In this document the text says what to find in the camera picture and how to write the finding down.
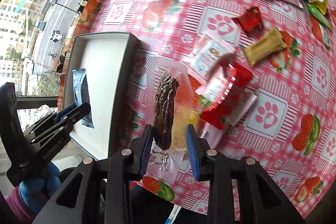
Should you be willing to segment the blue gloved left hand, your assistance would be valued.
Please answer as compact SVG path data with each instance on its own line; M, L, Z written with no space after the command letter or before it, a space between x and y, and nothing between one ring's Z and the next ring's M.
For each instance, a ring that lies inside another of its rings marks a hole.
M38 214L47 201L61 186L60 170L49 162L41 174L22 181L19 185L19 195L23 203L34 213Z

